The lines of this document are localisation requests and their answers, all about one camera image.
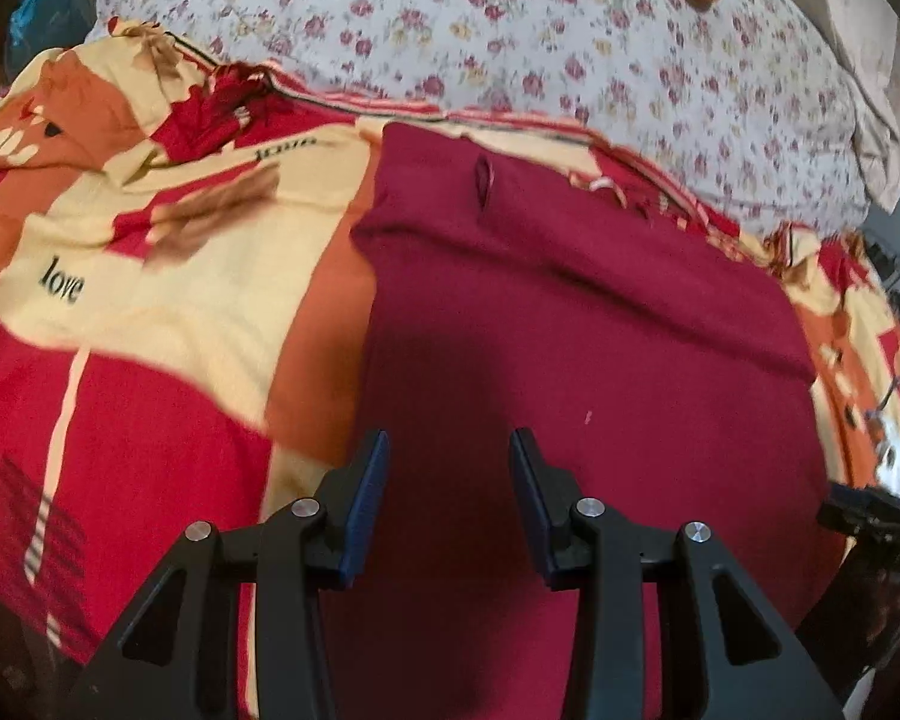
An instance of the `blue gripper pad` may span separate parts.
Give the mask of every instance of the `blue gripper pad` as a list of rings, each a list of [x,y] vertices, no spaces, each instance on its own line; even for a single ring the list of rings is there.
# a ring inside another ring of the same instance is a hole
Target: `blue gripper pad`
[[[334,546],[341,550],[338,582],[353,584],[364,569],[373,524],[386,486],[389,438],[382,430],[368,433],[354,460],[330,471],[320,484],[316,498],[328,509]]]

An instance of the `blanket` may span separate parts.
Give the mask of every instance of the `blanket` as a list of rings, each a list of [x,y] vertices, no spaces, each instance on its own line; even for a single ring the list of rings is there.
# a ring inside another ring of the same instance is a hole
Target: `blanket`
[[[110,29],[0,100],[0,599],[78,661],[189,522],[268,517],[346,459],[376,295],[350,231],[391,122],[549,167],[780,279],[578,122],[315,95],[153,25]],[[249,712],[252,608],[247,592]]]
[[[863,237],[821,241],[788,224],[763,242],[746,235],[741,241],[780,280],[802,324],[818,373],[812,394],[830,478],[900,496],[900,458],[880,461],[872,435],[880,407],[900,436],[900,321]]]

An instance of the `patterned bedsheet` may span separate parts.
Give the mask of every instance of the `patterned bedsheet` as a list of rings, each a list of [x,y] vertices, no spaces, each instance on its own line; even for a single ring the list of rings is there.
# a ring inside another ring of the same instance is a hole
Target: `patterned bedsheet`
[[[850,77],[790,0],[98,0],[313,89],[576,117],[768,233],[855,226]]]

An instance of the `word love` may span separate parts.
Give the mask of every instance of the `word love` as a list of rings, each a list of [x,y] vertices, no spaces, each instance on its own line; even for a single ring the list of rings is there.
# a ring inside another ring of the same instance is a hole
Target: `word love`
[[[53,255],[53,262],[47,272],[40,279],[40,286],[47,290],[55,298],[66,300],[68,303],[76,303],[80,293],[83,292],[83,279],[65,274],[64,271],[55,271],[60,258]]]

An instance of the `red fabric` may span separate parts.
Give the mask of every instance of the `red fabric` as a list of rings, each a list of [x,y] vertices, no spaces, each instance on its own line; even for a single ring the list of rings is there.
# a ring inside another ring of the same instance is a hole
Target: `red fabric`
[[[187,100],[170,104],[170,114],[151,135],[172,162],[193,162],[230,141],[237,148],[288,138],[322,124],[355,116],[315,104],[289,100],[274,92],[250,65],[217,69],[205,86],[190,87]]]
[[[52,614],[63,652],[86,662],[190,522],[257,521],[271,442],[173,376],[91,354],[31,587],[24,555],[73,357],[0,325],[0,599],[41,632]]]
[[[113,240],[107,244],[104,251],[112,251],[116,254],[141,260],[146,259],[146,255],[154,248],[154,245],[146,240],[146,234],[154,226],[152,222],[154,208],[183,200],[188,194],[194,194],[201,189],[209,189],[210,187],[229,183],[239,178],[245,172],[253,170],[259,164],[256,160],[244,162],[242,165],[231,167],[229,170],[221,170],[220,172],[197,178],[194,181],[189,181],[186,184],[181,184],[178,187],[173,187],[173,189],[159,191],[144,208],[138,211],[128,211],[125,214],[117,214],[113,218]]]
[[[520,425],[636,522],[710,523],[799,621],[841,546],[814,519],[814,372],[779,285],[544,167],[403,125],[376,186],[354,231],[378,283],[359,423],[394,451],[367,571],[325,603],[341,716],[559,717],[576,599],[530,568],[506,471]]]

